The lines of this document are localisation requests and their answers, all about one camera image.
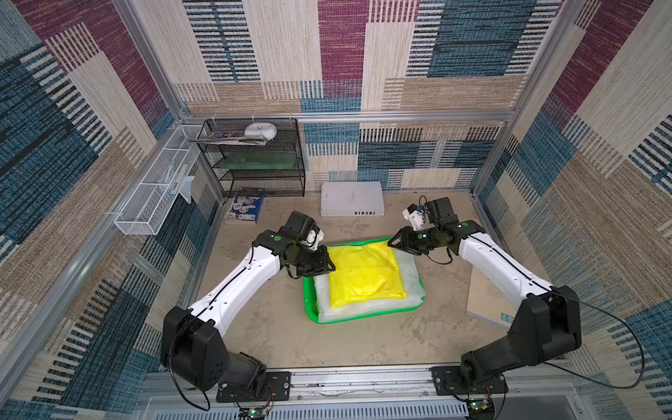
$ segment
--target mounting plate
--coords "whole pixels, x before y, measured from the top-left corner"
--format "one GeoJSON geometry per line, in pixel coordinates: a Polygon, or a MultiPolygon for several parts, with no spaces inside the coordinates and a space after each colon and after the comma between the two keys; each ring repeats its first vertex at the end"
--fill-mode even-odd
{"type": "Polygon", "coordinates": [[[290,398],[291,379],[292,374],[289,372],[266,372],[263,392],[256,398],[241,391],[239,386],[226,386],[223,388],[220,384],[217,390],[217,402],[235,403],[238,400],[239,403],[249,403],[251,401],[265,403],[271,396],[271,390],[266,384],[269,384],[273,388],[273,398],[275,401],[287,401],[290,398]]]}
{"type": "Polygon", "coordinates": [[[488,386],[491,387],[491,394],[505,394],[509,392],[504,375],[501,374],[479,384],[477,388],[465,389],[460,380],[459,366],[436,366],[431,369],[431,378],[434,380],[434,388],[437,395],[453,395],[453,393],[457,395],[486,394],[488,386]]]}

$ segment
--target yellow cloth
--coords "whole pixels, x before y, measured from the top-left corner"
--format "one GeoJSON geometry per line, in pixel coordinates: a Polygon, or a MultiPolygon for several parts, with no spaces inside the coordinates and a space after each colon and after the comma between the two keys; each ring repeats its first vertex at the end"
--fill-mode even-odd
{"type": "Polygon", "coordinates": [[[387,242],[329,247],[336,271],[329,273],[331,307],[371,299],[403,299],[399,264],[387,242]]]}

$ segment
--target white wire mesh basket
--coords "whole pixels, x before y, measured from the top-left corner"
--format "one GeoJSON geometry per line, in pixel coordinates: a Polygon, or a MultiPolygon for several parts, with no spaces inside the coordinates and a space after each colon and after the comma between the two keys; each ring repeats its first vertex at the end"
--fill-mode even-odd
{"type": "Polygon", "coordinates": [[[157,235],[177,194],[173,186],[180,173],[188,174],[200,149],[189,138],[197,137],[201,126],[180,126],[163,147],[142,181],[125,203],[114,224],[125,235],[157,235]]]}

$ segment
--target green box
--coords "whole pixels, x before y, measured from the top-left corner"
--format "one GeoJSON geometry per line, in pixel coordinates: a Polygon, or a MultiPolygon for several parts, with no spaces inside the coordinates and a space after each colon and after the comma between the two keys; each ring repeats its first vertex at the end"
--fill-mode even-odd
{"type": "MultiPolygon", "coordinates": [[[[382,242],[382,241],[389,241],[391,238],[381,238],[381,239],[367,239],[365,241],[356,241],[356,242],[349,242],[349,243],[342,243],[338,245],[330,245],[330,247],[344,247],[344,246],[354,246],[354,247],[359,247],[362,245],[366,245],[368,243],[374,243],[374,242],[382,242]]],[[[422,284],[422,279],[418,278],[420,281],[420,286],[422,288],[425,288],[425,286],[422,284]]],[[[317,308],[317,292],[315,292],[315,280],[312,277],[304,277],[303,278],[303,300],[304,304],[306,306],[306,315],[308,315],[308,318],[310,318],[313,322],[318,323],[318,324],[335,324],[335,323],[342,323],[343,321],[352,321],[354,319],[362,319],[362,318],[368,318],[368,317],[377,317],[378,315],[385,315],[385,314],[392,314],[395,312],[408,312],[410,310],[416,310],[420,307],[420,305],[415,306],[413,308],[406,308],[406,309],[396,309],[396,310],[383,310],[381,312],[375,312],[372,314],[368,315],[360,315],[358,317],[352,317],[348,319],[341,319],[338,321],[329,321],[328,323],[321,323],[318,321],[318,314],[319,310],[317,308]]]]}
{"type": "Polygon", "coordinates": [[[214,167],[222,169],[297,169],[295,153],[235,152],[217,162],[214,167]]]}

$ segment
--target white bag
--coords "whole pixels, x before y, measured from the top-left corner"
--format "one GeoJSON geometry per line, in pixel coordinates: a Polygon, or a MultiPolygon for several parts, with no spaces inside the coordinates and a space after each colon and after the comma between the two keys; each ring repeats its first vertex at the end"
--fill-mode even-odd
{"type": "Polygon", "coordinates": [[[386,312],[389,310],[402,310],[420,306],[425,297],[425,289],[420,284],[420,277],[415,268],[413,256],[409,253],[394,250],[394,257],[399,264],[401,273],[401,283],[406,292],[406,298],[403,299],[372,299],[366,302],[356,302],[343,306],[331,307],[331,289],[329,288],[329,274],[316,276],[315,292],[317,294],[317,308],[319,310],[318,321],[328,323],[333,321],[342,321],[354,317],[361,317],[377,312],[386,312]]]}

